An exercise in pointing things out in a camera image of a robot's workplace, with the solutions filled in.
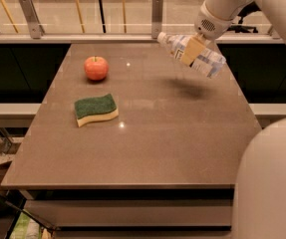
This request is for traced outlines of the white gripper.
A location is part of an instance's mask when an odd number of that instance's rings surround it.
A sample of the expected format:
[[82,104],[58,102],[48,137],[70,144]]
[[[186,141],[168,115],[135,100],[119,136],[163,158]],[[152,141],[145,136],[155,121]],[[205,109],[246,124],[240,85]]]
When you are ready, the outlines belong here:
[[217,18],[209,12],[205,4],[202,4],[194,23],[195,31],[198,34],[189,38],[180,61],[190,66],[206,48],[208,40],[219,38],[230,25],[230,20]]

